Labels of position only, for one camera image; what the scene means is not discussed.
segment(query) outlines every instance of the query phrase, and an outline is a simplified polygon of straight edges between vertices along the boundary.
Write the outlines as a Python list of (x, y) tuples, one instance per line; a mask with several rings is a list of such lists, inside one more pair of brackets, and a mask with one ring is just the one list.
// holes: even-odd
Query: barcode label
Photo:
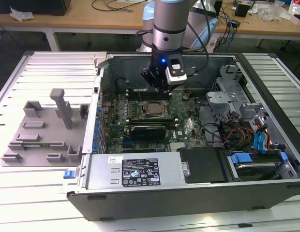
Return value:
[(109, 156), (108, 163), (122, 163), (123, 156)]

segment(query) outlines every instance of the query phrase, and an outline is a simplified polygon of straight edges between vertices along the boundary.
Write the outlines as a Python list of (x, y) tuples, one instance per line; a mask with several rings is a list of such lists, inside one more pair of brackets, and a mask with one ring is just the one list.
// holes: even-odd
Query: gray plastic part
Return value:
[(39, 118), (37, 111), (42, 110), (42, 107), (38, 101), (29, 101), (25, 104), (23, 110), (28, 118)]
[(61, 142), (60, 144), (50, 145), (52, 150), (63, 150), (66, 151), (68, 149), (68, 145), (65, 142)]
[(18, 134), (16, 140), (24, 142), (37, 142), (40, 140), (40, 136), (38, 134)]
[(69, 145), (67, 156), (71, 162), (80, 162), (82, 157), (82, 147), (79, 146), (77, 152), (73, 150), (73, 147)]
[(72, 119), (69, 115), (69, 108), (66, 106), (64, 101), (64, 89), (54, 88), (51, 90), (50, 98), (57, 104), (60, 115), (63, 122), (68, 130), (72, 128)]
[(65, 162), (65, 157), (61, 153), (47, 153), (46, 159), (50, 163), (63, 163), (63, 162)]
[(25, 147), (20, 144), (20, 142), (10, 142), (8, 147), (13, 151), (25, 151)]
[[(56, 107), (40, 109), (39, 105), (39, 102), (27, 103), (27, 109), (36, 110), (39, 121), (36, 117), (24, 116), (14, 138), (8, 144), (9, 148), (5, 153), (6, 156), (2, 157), (1, 165), (42, 167), (80, 165), (89, 106), (71, 108), (69, 103), (65, 103), (65, 111), (72, 122), (71, 129), (67, 130), (63, 118), (57, 116)], [(18, 154), (21, 159), (11, 154)]]
[(25, 121), (25, 122), (22, 122), (22, 127), (24, 129), (42, 129), (45, 127), (45, 123), (44, 122)]
[(5, 153), (2, 158), (1, 158), (4, 162), (17, 162), (20, 163), (22, 160), (22, 157), (15, 152), (7, 152)]
[[(66, 101), (65, 104), (66, 104), (66, 107), (67, 107), (67, 109), (68, 109), (69, 116), (72, 117), (72, 108), (71, 108), (71, 105), (69, 104), (69, 101)], [(56, 109), (56, 110), (55, 110), (55, 113), (57, 113), (57, 116), (58, 116), (59, 118), (62, 118), (62, 115), (60, 114), (59, 109)]]
[(80, 105), (79, 113), (81, 118), (88, 118), (89, 105)]

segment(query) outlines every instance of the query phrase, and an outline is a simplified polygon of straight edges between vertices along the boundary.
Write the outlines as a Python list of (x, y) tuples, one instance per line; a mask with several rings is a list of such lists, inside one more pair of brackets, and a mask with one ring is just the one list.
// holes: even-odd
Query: wooden table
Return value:
[[(223, 7), (230, 0), (225, 0)], [(69, 11), (65, 16), (34, 15), (35, 19), (19, 22), (8, 14), (0, 14), (0, 24), (6, 30), (42, 31), (46, 34), (52, 51), (60, 51), (55, 32), (75, 33), (111, 33), (134, 34), (142, 28), (142, 14), (145, 4), (132, 6), (133, 12), (101, 12), (91, 7), (92, 0), (72, 0)], [(127, 3), (115, 2), (114, 7), (123, 7)], [(94, 5), (100, 9), (107, 9), (101, 0)], [(236, 37), (255, 39), (283, 39), (300, 40), (300, 26), (282, 19), (280, 22), (262, 22), (258, 14), (247, 14), (245, 18), (237, 17), (231, 6), (225, 12), (232, 19), (241, 22)], [(220, 20), (214, 37), (225, 31), (225, 24)]]

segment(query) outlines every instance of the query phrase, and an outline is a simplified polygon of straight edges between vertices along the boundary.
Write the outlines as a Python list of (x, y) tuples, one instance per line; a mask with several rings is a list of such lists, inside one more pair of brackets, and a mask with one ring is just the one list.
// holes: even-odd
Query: side panel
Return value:
[(99, 221), (271, 208), (297, 194), (300, 194), (300, 183), (106, 194), (68, 193), (67, 198), (86, 220)]

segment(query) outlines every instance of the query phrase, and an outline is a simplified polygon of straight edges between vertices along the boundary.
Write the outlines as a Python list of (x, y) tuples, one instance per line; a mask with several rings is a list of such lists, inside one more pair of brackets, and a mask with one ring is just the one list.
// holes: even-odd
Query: aluminum extrusion table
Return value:
[[(100, 54), (101, 61), (106, 53)], [(245, 54), (300, 132), (300, 85), (277, 58)], [(94, 52), (35, 52), (24, 56), (0, 93), (0, 157), (21, 122), (28, 100), (53, 106), (49, 93), (65, 90), (72, 107), (89, 103)], [(300, 231), (300, 195), (271, 209), (105, 222), (86, 221), (66, 199), (65, 167), (0, 166), (0, 232), (11, 231)], [(252, 227), (242, 228), (244, 224)]]

